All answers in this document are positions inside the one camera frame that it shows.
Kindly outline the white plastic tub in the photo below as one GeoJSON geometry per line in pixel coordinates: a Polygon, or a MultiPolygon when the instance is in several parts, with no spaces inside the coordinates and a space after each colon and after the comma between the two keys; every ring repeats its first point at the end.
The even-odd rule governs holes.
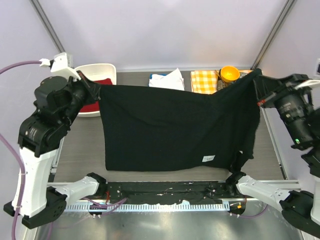
{"type": "MultiPolygon", "coordinates": [[[[117,84],[117,71],[116,71],[116,67],[113,64],[110,64],[110,63],[86,64],[86,65],[81,65],[76,67],[75,70],[82,71],[83,74],[93,82],[110,78],[113,85],[117,84]]],[[[81,117],[81,118],[91,118],[91,117],[99,117],[99,116],[100,116],[100,111],[96,111],[92,113],[79,112],[78,114],[78,117],[81,117]]]]}

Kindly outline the orange checkered cloth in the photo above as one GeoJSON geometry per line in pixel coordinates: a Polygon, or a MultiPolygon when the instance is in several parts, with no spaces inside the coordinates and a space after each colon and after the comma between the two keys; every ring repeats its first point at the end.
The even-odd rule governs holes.
{"type": "Polygon", "coordinates": [[[211,95],[217,92],[216,84],[220,70],[195,70],[190,72],[193,93],[211,95]]]}

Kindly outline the black t shirt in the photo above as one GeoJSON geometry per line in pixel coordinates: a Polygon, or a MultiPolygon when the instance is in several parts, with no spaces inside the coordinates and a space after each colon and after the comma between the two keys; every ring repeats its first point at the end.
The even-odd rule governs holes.
{"type": "Polygon", "coordinates": [[[239,170],[260,123],[256,69],[213,94],[103,85],[99,109],[108,171],[239,170]]]}

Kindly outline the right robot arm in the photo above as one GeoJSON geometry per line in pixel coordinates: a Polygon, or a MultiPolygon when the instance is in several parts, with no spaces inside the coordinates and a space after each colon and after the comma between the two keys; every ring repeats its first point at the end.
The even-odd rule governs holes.
{"type": "Polygon", "coordinates": [[[280,189],[241,171],[225,181],[230,197],[256,198],[278,210],[295,228],[317,238],[320,236],[320,110],[313,107],[311,91],[319,85],[319,80],[297,73],[283,78],[262,74],[254,78],[258,106],[276,108],[294,142],[293,149],[309,149],[301,158],[314,176],[314,192],[280,189]]]}

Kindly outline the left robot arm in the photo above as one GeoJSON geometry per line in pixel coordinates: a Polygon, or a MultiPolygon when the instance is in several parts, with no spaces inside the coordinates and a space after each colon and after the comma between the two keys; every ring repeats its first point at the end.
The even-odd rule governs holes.
{"type": "Polygon", "coordinates": [[[15,196],[3,210],[18,214],[22,224],[34,229],[57,220],[66,206],[87,196],[100,200],[107,192],[107,181],[96,173],[62,187],[48,186],[51,165],[61,140],[71,130],[78,113],[85,105],[99,100],[99,84],[89,80],[80,70],[79,79],[72,76],[51,76],[41,81],[34,91],[35,111],[19,128],[18,145],[23,161],[24,188],[18,187],[22,199],[15,196]]]}

